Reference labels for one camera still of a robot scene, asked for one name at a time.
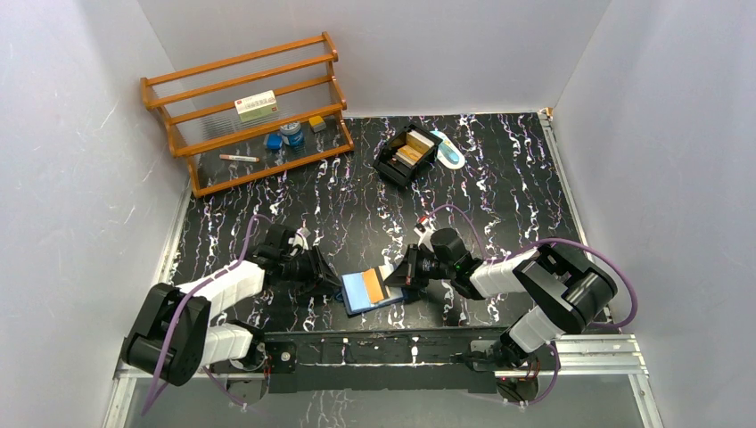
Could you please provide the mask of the orange credit card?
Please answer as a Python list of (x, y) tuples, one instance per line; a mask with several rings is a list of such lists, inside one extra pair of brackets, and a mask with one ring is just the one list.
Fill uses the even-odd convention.
[(366, 289), (367, 298), (371, 304), (378, 304), (389, 298), (389, 293), (383, 281), (381, 267), (373, 267), (364, 271), (362, 280)]

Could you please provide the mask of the blue leather card holder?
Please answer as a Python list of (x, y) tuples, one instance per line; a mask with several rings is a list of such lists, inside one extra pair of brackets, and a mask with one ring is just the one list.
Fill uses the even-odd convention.
[(341, 297), (347, 316), (355, 317), (406, 300), (404, 289), (386, 283), (394, 270), (394, 265), (386, 264), (342, 275)]

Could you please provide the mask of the black card box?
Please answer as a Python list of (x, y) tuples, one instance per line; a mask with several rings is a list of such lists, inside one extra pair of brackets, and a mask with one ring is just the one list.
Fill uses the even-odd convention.
[(400, 129), (381, 145), (373, 168), (398, 187), (408, 187), (417, 174), (436, 160), (442, 139), (414, 123)]

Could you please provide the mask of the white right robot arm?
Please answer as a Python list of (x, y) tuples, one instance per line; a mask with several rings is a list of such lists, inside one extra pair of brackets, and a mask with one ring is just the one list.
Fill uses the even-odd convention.
[(476, 371), (526, 368), (538, 350), (564, 334), (580, 334), (616, 296), (611, 276), (569, 240), (545, 240), (516, 256), (486, 262), (465, 247), (456, 230), (424, 233), (384, 279), (388, 286), (420, 289), (431, 280), (448, 282), (467, 299), (525, 292), (534, 302), (494, 341), (472, 341), (452, 357)]

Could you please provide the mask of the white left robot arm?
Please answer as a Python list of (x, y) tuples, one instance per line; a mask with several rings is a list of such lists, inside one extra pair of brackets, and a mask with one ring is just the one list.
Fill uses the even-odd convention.
[(272, 224), (265, 238), (246, 243), (242, 255), (189, 283), (159, 283), (147, 293), (123, 341), (121, 360), (174, 386), (214, 364), (245, 371), (268, 367), (272, 356), (263, 331), (243, 321), (212, 325), (226, 309), (280, 283), (299, 295), (329, 295), (340, 278), (301, 229)]

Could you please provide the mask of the gold card in box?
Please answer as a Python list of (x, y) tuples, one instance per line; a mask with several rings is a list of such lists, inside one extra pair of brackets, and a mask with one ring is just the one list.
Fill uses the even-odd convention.
[(418, 161), (422, 159), (423, 155), (418, 152), (415, 148), (413, 148), (410, 145), (402, 145), (400, 146), (395, 154), (393, 155), (393, 158), (396, 161), (401, 162), (402, 164), (406, 165), (408, 168), (412, 168), (415, 166)]

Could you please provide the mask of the white card stack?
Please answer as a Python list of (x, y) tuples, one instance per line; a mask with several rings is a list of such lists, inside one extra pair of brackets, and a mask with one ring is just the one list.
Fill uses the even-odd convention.
[(408, 131), (406, 134), (406, 141), (408, 146), (421, 154), (425, 154), (435, 147), (435, 143), (432, 139), (417, 130)]

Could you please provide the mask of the teal oval blister pack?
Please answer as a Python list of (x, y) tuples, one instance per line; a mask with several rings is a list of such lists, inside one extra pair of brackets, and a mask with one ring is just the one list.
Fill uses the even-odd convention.
[(437, 160), (447, 169), (461, 169), (465, 165), (465, 159), (461, 151), (445, 133), (439, 130), (432, 130), (431, 133), (441, 139), (441, 144), (437, 151)]

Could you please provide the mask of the blue small cap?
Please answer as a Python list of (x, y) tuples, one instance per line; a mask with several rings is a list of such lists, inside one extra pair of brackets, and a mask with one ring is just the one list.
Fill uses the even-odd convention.
[(281, 136), (277, 133), (268, 134), (266, 135), (266, 138), (265, 138), (265, 145), (269, 151), (276, 152), (281, 149), (283, 145), (283, 140)]

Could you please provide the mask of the blue round tin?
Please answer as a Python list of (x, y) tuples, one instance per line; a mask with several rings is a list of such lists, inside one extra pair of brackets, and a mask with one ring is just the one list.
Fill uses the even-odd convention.
[(305, 136), (299, 121), (293, 121), (279, 127), (282, 141), (289, 146), (298, 147), (304, 144)]

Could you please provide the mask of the yellow grey small block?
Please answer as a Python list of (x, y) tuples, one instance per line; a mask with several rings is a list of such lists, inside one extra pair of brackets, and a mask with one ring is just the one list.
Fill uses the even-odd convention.
[(325, 120), (319, 115), (310, 117), (308, 119), (308, 124), (314, 133), (319, 133), (326, 129)]

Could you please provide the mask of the orange white marker pen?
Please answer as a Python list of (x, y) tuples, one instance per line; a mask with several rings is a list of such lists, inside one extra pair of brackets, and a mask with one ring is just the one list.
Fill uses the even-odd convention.
[(260, 162), (260, 158), (258, 157), (244, 156), (244, 155), (220, 154), (219, 158), (223, 161), (240, 161), (240, 162), (248, 162), (248, 163)]

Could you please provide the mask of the orange wooden shelf rack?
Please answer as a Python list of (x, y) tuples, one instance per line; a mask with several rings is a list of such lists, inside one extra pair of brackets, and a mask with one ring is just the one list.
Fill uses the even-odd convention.
[(322, 32), (141, 78), (139, 91), (202, 197), (354, 151), (338, 60)]

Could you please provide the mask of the white green small box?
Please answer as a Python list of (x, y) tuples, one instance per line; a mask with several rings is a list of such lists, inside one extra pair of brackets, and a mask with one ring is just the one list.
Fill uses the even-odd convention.
[(242, 123), (279, 114), (278, 103), (273, 90), (237, 99), (234, 101), (234, 107)]

